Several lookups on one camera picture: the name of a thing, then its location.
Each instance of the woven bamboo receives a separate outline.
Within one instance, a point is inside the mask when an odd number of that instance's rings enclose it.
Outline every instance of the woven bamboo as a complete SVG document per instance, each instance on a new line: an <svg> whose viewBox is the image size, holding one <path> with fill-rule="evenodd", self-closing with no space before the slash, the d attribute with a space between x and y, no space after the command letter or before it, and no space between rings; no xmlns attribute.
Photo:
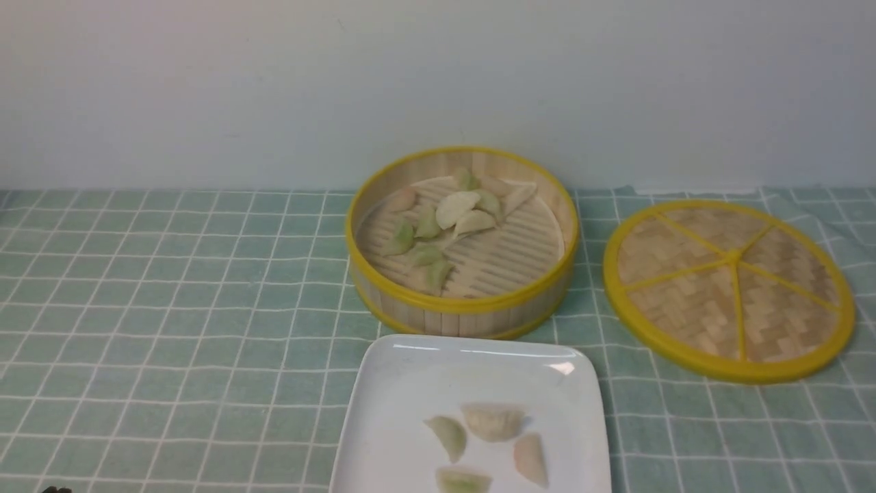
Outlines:
<svg viewBox="0 0 876 493"><path fill-rule="evenodd" d="M420 210L458 191L451 178L465 167L512 186L534 182L535 196L508 215L499 228L449 243L454 265L440 297L430 296L423 268L408 255L382 256L399 218L416 222ZM408 211L387 207L407 186L417 190ZM478 338L511 338L550 316L565 295L578 241L576 209L550 174L511 154L453 148L417 154L394 163L359 191L348 215L350 272L369 309L402 332ZM448 244L449 233L435 240Z"/></svg>
<svg viewBox="0 0 876 493"><path fill-rule="evenodd" d="M646 344L706 375L778 382L817 370L844 346L851 293L830 257L778 219L680 201L618 228L607 295Z"/></svg>

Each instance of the white grid line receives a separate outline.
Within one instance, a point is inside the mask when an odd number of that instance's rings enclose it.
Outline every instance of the white grid line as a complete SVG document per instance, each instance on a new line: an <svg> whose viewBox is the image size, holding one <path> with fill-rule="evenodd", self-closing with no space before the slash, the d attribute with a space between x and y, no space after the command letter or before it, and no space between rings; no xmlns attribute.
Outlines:
<svg viewBox="0 0 876 493"><path fill-rule="evenodd" d="M578 198L578 191L577 190L575 191L575 198L576 198L576 203L577 203L577 198ZM585 239L583 236L583 230L581 231L581 237L582 237L582 239ZM586 243L584 244L584 246L585 246L584 258L587 260L588 263L590 263L590 252L587 251ZM596 314L597 314L597 326L599 327L599 336L603 342L603 357L605 358L605 372L608 375L611 375L611 363L609 362L608 351L606 351L606 347L605 347L605 330L603 329L602 318L599 317L599 302L597 300L597 293L593 289L593 272L589 268L587 269L587 276L588 276L588 279L590 280L590 287L591 287L590 295L592 296L591 299L593 300L593 309L596 311ZM608 389L609 389L609 394L610 394L609 398L611 400L611 405L614 406L614 397L616 394L614 393L614 385L611 383L611 379L608 380ZM617 436L618 447L620 447L620 450L623 451L624 450L624 438L620 432L620 423L617 421L616 418L614 418L614 419L616 421L615 422L615 432L618 435ZM621 470L621 474L624 476L624 489L626 490L626 493L631 493L630 492L630 476L627 473L626 461L621 460L620 470ZM679 477L678 478L679 483L681 483L681 480L682 480L681 477Z"/></svg>

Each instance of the white ceramic plate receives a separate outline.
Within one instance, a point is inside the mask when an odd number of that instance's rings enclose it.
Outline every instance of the white ceramic plate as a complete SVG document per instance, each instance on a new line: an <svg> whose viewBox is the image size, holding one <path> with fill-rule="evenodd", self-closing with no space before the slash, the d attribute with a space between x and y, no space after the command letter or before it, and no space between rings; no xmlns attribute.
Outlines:
<svg viewBox="0 0 876 493"><path fill-rule="evenodd" d="M462 422L460 404L522 405L525 431L540 432L549 491L610 493L608 440L593 365L547 344L390 335L368 348L353 387L331 493L434 493L447 454L423 424L437 414ZM514 468L513 442L469 433L459 465L493 477L493 493L544 489Z"/></svg>

